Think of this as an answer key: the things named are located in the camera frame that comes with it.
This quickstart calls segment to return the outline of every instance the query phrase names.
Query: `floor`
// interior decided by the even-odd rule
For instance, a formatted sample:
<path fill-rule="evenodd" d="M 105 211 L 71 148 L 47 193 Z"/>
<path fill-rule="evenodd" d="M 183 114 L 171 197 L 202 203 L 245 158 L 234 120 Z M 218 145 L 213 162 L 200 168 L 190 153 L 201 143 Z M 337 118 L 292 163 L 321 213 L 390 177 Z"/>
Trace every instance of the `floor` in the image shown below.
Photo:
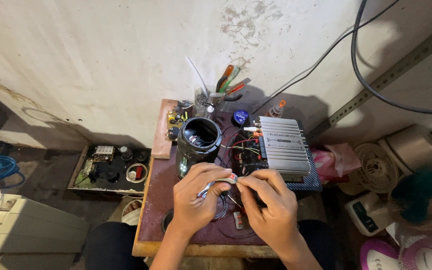
<path fill-rule="evenodd" d="M 6 193 L 21 194 L 31 200 L 83 217 L 90 223 L 90 229 L 107 221 L 121 221 L 123 208 L 131 201 L 130 198 L 124 198 L 120 202 L 89 201 L 82 200 L 72 192 L 66 192 L 69 179 L 80 156 L 79 152 L 13 146 L 9 151 L 9 156 L 18 162 L 20 172 L 26 176 L 26 182 L 21 186 L 6 190 Z M 6 179 L 9 184 L 19 181 L 18 175 Z M 327 221 L 319 193 L 304 198 L 298 203 L 299 220 Z M 270 265 L 274 263 L 274 260 L 260 259 L 186 257 L 180 269 L 270 269 Z M 71 270 L 84 269 L 84 258 L 71 267 Z"/>

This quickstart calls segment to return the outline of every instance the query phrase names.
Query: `plastic container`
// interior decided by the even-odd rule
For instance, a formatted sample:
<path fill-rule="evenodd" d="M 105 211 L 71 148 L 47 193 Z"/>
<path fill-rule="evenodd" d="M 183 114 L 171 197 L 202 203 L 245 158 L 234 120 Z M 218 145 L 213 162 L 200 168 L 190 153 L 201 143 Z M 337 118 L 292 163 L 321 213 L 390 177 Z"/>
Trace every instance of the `plastic container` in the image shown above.
<path fill-rule="evenodd" d="M 286 101 L 282 100 L 279 102 L 279 105 L 274 105 L 272 108 L 270 108 L 265 116 L 281 118 L 284 112 L 284 105 L 286 105 Z"/>

